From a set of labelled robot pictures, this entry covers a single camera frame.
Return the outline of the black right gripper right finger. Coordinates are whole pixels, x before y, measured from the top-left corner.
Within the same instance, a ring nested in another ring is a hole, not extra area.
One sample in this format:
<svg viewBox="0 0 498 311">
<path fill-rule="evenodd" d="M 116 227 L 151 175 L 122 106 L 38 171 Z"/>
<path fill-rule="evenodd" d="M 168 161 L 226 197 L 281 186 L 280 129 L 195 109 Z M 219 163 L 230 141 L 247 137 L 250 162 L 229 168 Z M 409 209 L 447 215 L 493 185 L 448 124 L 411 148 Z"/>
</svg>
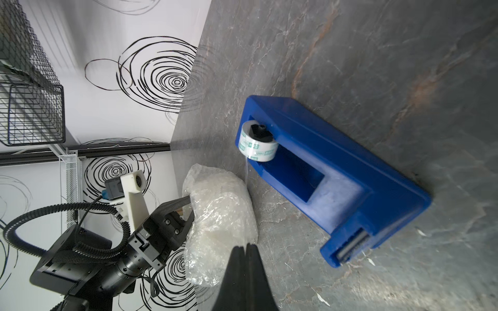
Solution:
<svg viewBox="0 0 498 311">
<path fill-rule="evenodd" d="M 279 310 L 255 244 L 246 246 L 246 310 Z"/>
</svg>

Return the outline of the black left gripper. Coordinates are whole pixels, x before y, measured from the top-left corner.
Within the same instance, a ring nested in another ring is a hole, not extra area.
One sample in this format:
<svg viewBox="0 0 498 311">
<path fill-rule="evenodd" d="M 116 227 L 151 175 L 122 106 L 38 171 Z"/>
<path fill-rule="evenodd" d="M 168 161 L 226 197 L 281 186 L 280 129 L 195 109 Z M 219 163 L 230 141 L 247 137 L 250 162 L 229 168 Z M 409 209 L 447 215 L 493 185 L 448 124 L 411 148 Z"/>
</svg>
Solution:
<svg viewBox="0 0 498 311">
<path fill-rule="evenodd" d="M 144 272 L 151 268 L 157 272 L 166 266 L 172 251 L 186 241 L 195 214 L 184 220 L 184 206 L 191 203 L 189 196 L 159 205 L 152 215 L 131 235 L 126 251 L 126 271 Z"/>
</svg>

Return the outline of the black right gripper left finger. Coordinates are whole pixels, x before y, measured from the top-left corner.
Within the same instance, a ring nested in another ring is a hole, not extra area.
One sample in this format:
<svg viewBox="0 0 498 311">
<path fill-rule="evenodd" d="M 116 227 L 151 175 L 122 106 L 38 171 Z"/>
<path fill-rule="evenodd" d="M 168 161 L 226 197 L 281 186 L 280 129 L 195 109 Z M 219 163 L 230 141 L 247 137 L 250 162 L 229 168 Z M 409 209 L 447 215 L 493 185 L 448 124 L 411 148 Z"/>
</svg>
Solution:
<svg viewBox="0 0 498 311">
<path fill-rule="evenodd" d="M 245 309 L 245 249 L 236 246 L 232 250 L 218 297 L 212 310 Z"/>
</svg>

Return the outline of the clear bubble wrap sheet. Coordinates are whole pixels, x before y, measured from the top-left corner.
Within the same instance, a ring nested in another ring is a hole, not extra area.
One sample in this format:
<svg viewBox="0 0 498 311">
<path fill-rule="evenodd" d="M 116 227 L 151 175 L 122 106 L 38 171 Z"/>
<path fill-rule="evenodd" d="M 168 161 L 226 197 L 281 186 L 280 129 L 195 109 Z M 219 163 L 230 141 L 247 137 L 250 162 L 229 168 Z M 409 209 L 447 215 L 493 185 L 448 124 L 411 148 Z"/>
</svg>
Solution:
<svg viewBox="0 0 498 311">
<path fill-rule="evenodd" d="M 217 286 L 233 248 L 258 242 L 248 189 L 232 172 L 195 164 L 182 190 L 191 200 L 190 206 L 184 207 L 184 216 L 194 215 L 185 243 L 186 279 L 197 286 Z"/>
</svg>

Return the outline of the blue tape dispenser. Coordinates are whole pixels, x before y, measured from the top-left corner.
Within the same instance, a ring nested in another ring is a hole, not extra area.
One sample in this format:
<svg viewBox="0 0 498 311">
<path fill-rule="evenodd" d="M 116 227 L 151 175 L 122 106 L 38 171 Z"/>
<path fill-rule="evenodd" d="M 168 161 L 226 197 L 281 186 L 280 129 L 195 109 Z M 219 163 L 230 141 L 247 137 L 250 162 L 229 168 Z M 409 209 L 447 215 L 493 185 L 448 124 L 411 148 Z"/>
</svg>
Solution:
<svg viewBox="0 0 498 311">
<path fill-rule="evenodd" d="M 248 162 L 329 235 L 320 252 L 334 268 L 379 247 L 431 205 L 427 191 L 293 98 L 247 98 L 236 146 L 251 120 L 279 146 L 273 160 Z"/>
</svg>

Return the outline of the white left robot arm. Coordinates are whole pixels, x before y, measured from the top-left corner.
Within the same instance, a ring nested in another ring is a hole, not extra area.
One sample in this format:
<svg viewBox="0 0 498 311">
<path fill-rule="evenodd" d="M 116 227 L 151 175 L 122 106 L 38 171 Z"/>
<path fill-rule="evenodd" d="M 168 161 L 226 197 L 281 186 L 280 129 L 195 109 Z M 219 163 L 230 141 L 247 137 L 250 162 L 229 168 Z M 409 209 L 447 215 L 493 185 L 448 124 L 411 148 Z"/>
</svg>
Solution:
<svg viewBox="0 0 498 311">
<path fill-rule="evenodd" d="M 161 204 L 135 230 L 114 206 L 99 199 L 92 203 L 61 203 L 18 216 L 5 226 L 3 238 L 9 246 L 40 259 L 30 282 L 64 296 L 55 310 L 111 310 L 113 299 L 132 293 L 137 279 L 149 283 L 153 297 L 158 295 L 156 276 L 165 268 L 171 252 L 183 245 L 193 225 L 194 215 L 183 220 L 178 213 L 190 202 L 190 197 L 185 196 Z M 73 225 L 49 250 L 44 250 L 23 241 L 16 233 L 23 224 L 42 216 L 78 210 L 112 215 L 121 224 L 121 242 L 112 247 L 108 239 Z"/>
</svg>

